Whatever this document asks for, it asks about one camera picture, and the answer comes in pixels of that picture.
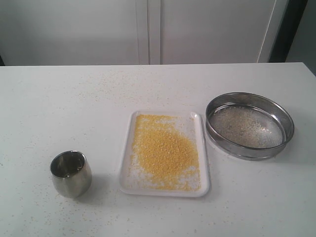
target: white countertop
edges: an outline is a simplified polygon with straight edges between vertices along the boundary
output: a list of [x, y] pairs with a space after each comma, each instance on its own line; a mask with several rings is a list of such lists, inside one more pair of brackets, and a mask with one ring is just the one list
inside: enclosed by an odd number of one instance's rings
[[[118, 185], [131, 113], [204, 115], [234, 91], [281, 104], [295, 123], [276, 158], [245, 161], [208, 139], [211, 191], [130, 196]], [[302, 63], [0, 67], [0, 236], [314, 237], [316, 78]], [[93, 172], [78, 200], [55, 191], [49, 165], [79, 150]]]

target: metal cup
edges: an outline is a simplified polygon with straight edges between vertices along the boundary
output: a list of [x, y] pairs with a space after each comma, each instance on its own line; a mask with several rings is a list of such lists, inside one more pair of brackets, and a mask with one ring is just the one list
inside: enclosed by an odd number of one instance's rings
[[90, 166], [81, 152], [59, 154], [50, 164], [52, 180], [57, 192], [67, 198], [76, 198], [86, 192], [92, 182]]

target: metal sieve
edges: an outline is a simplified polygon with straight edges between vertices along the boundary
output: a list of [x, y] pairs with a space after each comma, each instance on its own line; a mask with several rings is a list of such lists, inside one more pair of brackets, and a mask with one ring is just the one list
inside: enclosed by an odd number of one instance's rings
[[206, 109], [206, 129], [230, 154], [262, 160], [282, 151], [294, 134], [290, 115], [277, 103], [250, 93], [228, 93]]

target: cabinet door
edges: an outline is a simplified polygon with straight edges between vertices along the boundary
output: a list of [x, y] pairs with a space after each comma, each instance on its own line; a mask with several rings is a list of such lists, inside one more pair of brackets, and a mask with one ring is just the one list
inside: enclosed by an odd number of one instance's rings
[[287, 0], [161, 0], [162, 64], [267, 61]]
[[0, 55], [6, 65], [148, 64], [147, 1], [0, 1]]

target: yellow grain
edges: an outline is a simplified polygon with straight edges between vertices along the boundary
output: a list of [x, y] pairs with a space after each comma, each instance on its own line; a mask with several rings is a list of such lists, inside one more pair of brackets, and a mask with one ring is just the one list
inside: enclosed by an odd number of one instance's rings
[[[194, 142], [175, 129], [175, 117], [139, 115], [132, 144], [138, 165], [148, 174], [150, 187], [164, 190], [197, 190], [198, 152]], [[181, 179], [198, 177], [192, 188]]]

